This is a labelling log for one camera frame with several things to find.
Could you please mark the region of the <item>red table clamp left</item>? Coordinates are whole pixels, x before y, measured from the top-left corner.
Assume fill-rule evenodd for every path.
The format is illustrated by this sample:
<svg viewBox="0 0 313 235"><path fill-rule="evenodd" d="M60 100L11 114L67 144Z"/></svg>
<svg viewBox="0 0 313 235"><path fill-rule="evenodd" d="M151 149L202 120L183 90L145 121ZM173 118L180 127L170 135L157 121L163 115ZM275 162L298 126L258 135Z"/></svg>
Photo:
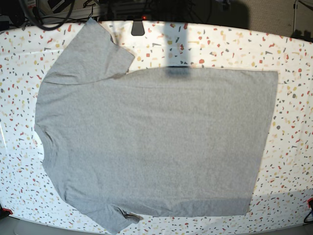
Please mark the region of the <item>red table clamp left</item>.
<svg viewBox="0 0 313 235"><path fill-rule="evenodd" d="M0 209L0 219L4 219L12 214L13 214L12 211L9 209L4 209L4 208Z"/></svg>

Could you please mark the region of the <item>red table clamp right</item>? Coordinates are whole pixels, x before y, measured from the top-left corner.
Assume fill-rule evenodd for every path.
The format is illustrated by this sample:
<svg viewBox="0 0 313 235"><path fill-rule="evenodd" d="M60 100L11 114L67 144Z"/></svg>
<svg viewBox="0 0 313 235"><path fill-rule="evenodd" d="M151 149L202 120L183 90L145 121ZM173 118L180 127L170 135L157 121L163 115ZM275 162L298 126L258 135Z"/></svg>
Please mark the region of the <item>red table clamp right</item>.
<svg viewBox="0 0 313 235"><path fill-rule="evenodd" d="M313 211L313 198L310 198L307 200L308 206L311 209L311 211Z"/></svg>

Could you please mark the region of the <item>red table clamp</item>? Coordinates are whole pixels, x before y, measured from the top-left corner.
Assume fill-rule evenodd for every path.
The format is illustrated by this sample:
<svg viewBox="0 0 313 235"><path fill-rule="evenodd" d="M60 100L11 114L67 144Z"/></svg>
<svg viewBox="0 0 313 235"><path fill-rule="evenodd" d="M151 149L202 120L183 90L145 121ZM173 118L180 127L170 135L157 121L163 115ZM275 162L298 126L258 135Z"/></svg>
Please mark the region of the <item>red table clamp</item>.
<svg viewBox="0 0 313 235"><path fill-rule="evenodd" d="M0 209L0 219L4 219L12 214L13 214L12 211L9 209L4 209L4 208Z"/></svg>
<svg viewBox="0 0 313 235"><path fill-rule="evenodd" d="M307 200L308 206L311 209L311 211L313 211L313 198L310 198Z"/></svg>

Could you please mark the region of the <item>grey T-shirt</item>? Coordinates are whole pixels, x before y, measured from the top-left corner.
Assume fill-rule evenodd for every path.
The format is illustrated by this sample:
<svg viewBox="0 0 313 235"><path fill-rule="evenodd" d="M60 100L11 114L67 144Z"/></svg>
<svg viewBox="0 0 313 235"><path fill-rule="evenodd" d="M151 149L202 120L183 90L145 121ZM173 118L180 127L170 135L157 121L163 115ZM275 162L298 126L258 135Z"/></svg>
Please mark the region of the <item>grey T-shirt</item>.
<svg viewBox="0 0 313 235"><path fill-rule="evenodd" d="M112 234L141 214L245 215L277 72L133 60L91 19L43 79L35 131L60 197Z"/></svg>

